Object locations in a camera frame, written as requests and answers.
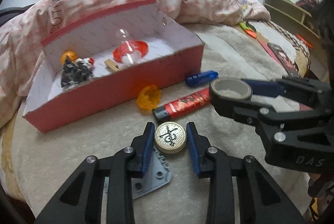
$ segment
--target crumpled bedding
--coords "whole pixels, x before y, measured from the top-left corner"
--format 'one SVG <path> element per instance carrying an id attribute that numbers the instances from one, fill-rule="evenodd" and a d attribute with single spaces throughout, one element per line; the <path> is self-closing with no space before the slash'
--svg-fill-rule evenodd
<path id="1" fill-rule="evenodd" d="M 0 28 L 0 127 L 13 116 L 20 97 L 27 96 L 44 59 L 40 42 L 59 28 L 99 10 L 134 0 L 41 0 Z M 242 20 L 236 0 L 157 0 L 159 11 L 179 23 L 223 23 Z M 256 0 L 245 19 L 270 19 Z"/>
<path id="2" fill-rule="evenodd" d="M 216 70 L 221 77 L 250 79 L 276 79 L 286 74 L 259 43 L 232 27 L 185 26 L 206 43 L 202 71 Z M 189 88 L 184 83 L 167 87 L 162 90 L 161 104 L 199 89 Z M 299 109 L 296 102 L 281 97 L 253 96 L 253 99 L 273 104 L 281 112 Z M 24 104 L 15 123 L 12 162 L 19 188 L 36 216 L 87 156 L 102 158 L 114 155 L 128 146 L 135 136 L 142 134 L 147 121 L 153 121 L 153 117 L 141 113 L 132 100 L 42 134 L 22 118 L 23 109 Z M 228 155 L 239 158 L 255 156 L 298 210 L 302 214 L 306 211 L 311 200 L 307 194 L 309 176 L 266 164 L 265 151 L 254 127 L 220 117 L 211 105 L 176 120 L 183 127 L 189 121 L 195 122 L 198 132 L 208 137 L 212 146 Z M 134 200 L 136 223 L 205 223 L 209 181 L 196 177 L 186 148 L 177 154 L 166 155 L 166 160 L 173 171 L 172 180 Z M 237 193 L 235 181 L 234 192 Z M 236 223 L 240 223 L 237 199 L 235 207 Z M 102 205 L 102 223 L 105 223 L 105 208 L 106 200 Z"/>

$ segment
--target pink box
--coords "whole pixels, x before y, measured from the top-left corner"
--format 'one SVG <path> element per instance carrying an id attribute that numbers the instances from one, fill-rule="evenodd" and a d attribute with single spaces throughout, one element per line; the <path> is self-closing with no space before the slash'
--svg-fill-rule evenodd
<path id="1" fill-rule="evenodd" d="M 115 33 L 126 29 L 149 46 L 133 66 L 118 64 L 112 73 Z M 204 43 L 193 32 L 157 10 L 155 0 L 109 8 L 73 22 L 41 42 L 46 58 L 27 97 L 23 117 L 43 133 L 138 96 L 146 85 L 164 88 L 200 72 Z M 61 88 L 61 55 L 73 50 L 95 60 L 90 81 Z"/>

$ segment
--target bed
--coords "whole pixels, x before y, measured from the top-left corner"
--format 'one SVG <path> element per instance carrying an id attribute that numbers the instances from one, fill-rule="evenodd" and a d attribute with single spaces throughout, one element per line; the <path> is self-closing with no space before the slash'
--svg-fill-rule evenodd
<path id="1" fill-rule="evenodd" d="M 0 178 L 5 191 L 10 196 L 25 201 L 36 216 L 86 156 L 93 154 L 100 158 L 113 155 L 129 145 L 134 136 L 141 134 L 147 121 L 153 121 L 150 115 L 143 115 L 138 111 L 134 101 L 47 134 L 38 132 L 22 118 L 23 96 L 28 93 L 36 67 L 43 60 L 43 53 L 38 47 L 40 40 L 83 15 L 128 1 L 130 0 L 44 0 L 0 30 L 0 40 L 3 41 L 4 34 L 9 34 L 9 28 L 22 22 L 31 29 L 28 29 L 28 38 L 34 61 L 32 63 L 29 60 L 31 57 L 24 60 L 29 64 L 26 72 L 28 76 L 21 79 L 16 92 L 23 102 L 14 106 L 12 112 L 17 112 L 17 115 L 2 128 Z M 238 28 L 236 24 L 243 16 L 235 0 L 222 0 L 221 3 L 217 1 L 219 0 L 158 0 L 158 4 L 160 11 L 195 32 L 206 43 L 202 71 L 213 69 L 220 76 L 253 79 L 274 79 L 286 75 L 285 70 L 256 40 Z M 310 62 L 307 47 L 272 23 L 267 10 L 258 1 L 249 1 L 253 10 L 245 19 L 251 20 L 265 39 L 279 44 L 290 59 L 296 62 L 301 76 L 304 76 Z M 12 39 L 20 42 L 22 36 Z M 15 47 L 18 52 L 22 52 L 27 46 L 18 44 Z M 22 64 L 17 64 L 16 69 L 21 67 Z M 19 78 L 23 78 L 21 73 L 17 74 Z M 183 83 L 173 85 L 163 89 L 161 103 L 190 94 L 191 91 L 193 90 Z M 299 104 L 283 98 L 254 97 L 254 100 L 273 104 L 277 111 L 299 109 Z M 299 211 L 302 214 L 306 211 L 311 201 L 307 195 L 309 176 L 267 165 L 264 162 L 261 140 L 254 128 L 219 117 L 212 106 L 177 120 L 183 126 L 189 121 L 195 121 L 198 131 L 227 154 L 241 158 L 248 154 L 254 155 Z M 136 223 L 155 223 L 157 219 L 165 223 L 187 223 L 190 215 L 192 223 L 204 223 L 208 181 L 196 179 L 186 150 L 168 156 L 167 160 L 175 175 L 169 185 L 134 201 Z"/>

